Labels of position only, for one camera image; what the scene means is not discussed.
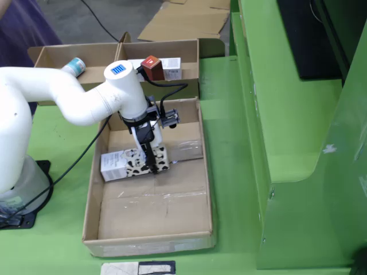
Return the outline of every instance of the green panel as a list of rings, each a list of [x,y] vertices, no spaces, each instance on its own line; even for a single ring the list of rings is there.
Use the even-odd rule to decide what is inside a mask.
[[[231,12],[237,13],[239,10],[239,0],[231,0]]]
[[[367,23],[338,104],[327,143],[324,197],[343,254],[367,246]]]
[[[300,81],[276,0],[241,4],[256,83],[255,99],[244,93],[249,137],[256,134],[251,127],[256,121],[263,130],[274,191],[266,205],[257,266],[350,264],[352,252],[367,243],[367,28],[340,95],[339,81]],[[244,79],[246,55],[241,56],[238,45],[237,54]],[[251,104],[258,108],[251,110]],[[256,111],[261,123],[251,117]],[[332,144],[336,152],[324,154]],[[259,171],[254,172],[257,181]]]
[[[241,6],[271,180],[304,179],[314,171],[341,82],[300,80],[276,0]]]
[[[247,118],[248,132],[250,138],[250,148],[252,165],[255,173],[257,196],[259,200],[261,224],[264,223],[264,213],[267,205],[267,198],[270,190],[270,175],[264,149],[263,136],[259,113],[256,108],[256,98],[253,90],[253,78],[251,73],[250,58],[243,31],[243,22],[239,13],[231,14],[233,34],[235,39],[237,56],[239,59],[239,69],[242,84],[242,94]]]

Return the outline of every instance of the green table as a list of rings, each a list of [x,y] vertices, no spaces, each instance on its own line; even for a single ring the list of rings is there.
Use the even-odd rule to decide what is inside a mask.
[[[202,60],[202,112],[210,181],[217,213],[217,246],[192,252],[125,258],[94,258],[81,243],[93,149],[55,187],[30,230],[1,231],[1,274],[98,275],[111,261],[176,260],[178,274],[289,274],[256,270],[261,237],[256,187],[237,57]],[[96,134],[97,126],[66,122],[56,107],[39,107],[29,155],[52,162],[61,175]],[[347,274],[346,269],[297,270],[292,274]]]

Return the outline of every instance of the cardboard tray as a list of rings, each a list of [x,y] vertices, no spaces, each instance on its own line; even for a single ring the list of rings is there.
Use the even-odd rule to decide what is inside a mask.
[[[101,154],[134,148],[134,141],[118,120],[110,120],[97,140],[83,228],[83,243],[94,256],[168,253],[216,243],[200,105],[181,99],[165,107],[176,108],[182,121],[162,130],[170,161],[179,160],[167,171],[106,183]]]

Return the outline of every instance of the black wire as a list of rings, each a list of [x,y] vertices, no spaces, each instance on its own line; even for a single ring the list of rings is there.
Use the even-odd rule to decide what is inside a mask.
[[[148,131],[148,133],[145,135],[145,137],[143,138],[143,141],[145,141],[145,139],[147,138],[147,136],[149,135],[150,131],[154,130],[154,126],[156,126],[156,124],[161,120],[161,117],[159,117],[159,119],[153,124],[153,126],[150,126],[150,130]]]
[[[149,84],[153,85],[153,86],[156,86],[156,87],[178,87],[180,86],[178,89],[164,95],[162,98],[161,98],[161,106],[160,106],[160,109],[161,109],[161,116],[165,116],[166,115],[166,112],[165,112],[165,108],[163,106],[163,102],[164,100],[171,96],[171,95],[174,95],[175,93],[185,89],[189,84],[187,83],[169,83],[169,84],[159,84],[159,83],[155,83],[153,81],[151,81],[148,77],[148,75],[146,74],[146,72],[144,71],[143,67],[139,67],[137,69],[137,71],[144,77],[145,81],[147,81]]]
[[[3,224],[3,226],[0,226],[1,228],[5,228],[8,227],[9,225],[6,223],[8,220],[10,220],[12,217],[14,217],[15,215],[17,215],[20,211],[26,209],[27,206],[29,206],[31,203],[33,203],[36,199],[38,199],[40,196],[42,196],[44,193],[46,193],[47,191],[49,191],[52,187],[54,187],[60,180],[63,179],[64,176],[66,176],[66,174],[68,172],[70,172],[71,169],[74,168],[74,166],[79,162],[79,160],[85,155],[85,153],[87,153],[87,151],[89,150],[89,148],[93,145],[93,143],[96,141],[96,139],[100,136],[100,134],[102,133],[103,129],[106,127],[108,121],[110,120],[109,116],[106,121],[103,123],[101,130],[99,130],[99,132],[97,133],[97,135],[95,136],[95,138],[91,141],[91,143],[86,147],[86,149],[83,151],[83,153],[81,153],[81,155],[77,158],[77,160],[75,160],[75,162],[57,179],[55,180],[49,187],[47,187],[44,191],[40,192],[37,196],[35,196],[33,199],[31,199],[28,203],[26,203],[22,208],[20,208],[17,212],[12,213],[12,215],[10,215],[9,217],[7,217],[4,221],[2,221],[0,223]]]
[[[119,42],[119,40],[114,37],[101,23],[101,21],[99,21],[98,17],[96,16],[96,14],[93,12],[93,10],[91,9],[91,7],[88,6],[88,4],[84,1],[81,0],[83,4],[85,4],[87,6],[87,8],[89,8],[89,10],[91,11],[91,13],[93,14],[93,16],[96,18],[96,20],[98,21],[99,25],[106,31],[106,33],[108,33],[115,41]]]

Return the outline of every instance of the black monitor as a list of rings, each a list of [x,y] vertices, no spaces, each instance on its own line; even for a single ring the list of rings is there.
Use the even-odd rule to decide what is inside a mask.
[[[367,19],[367,0],[278,0],[299,77],[345,80]]]

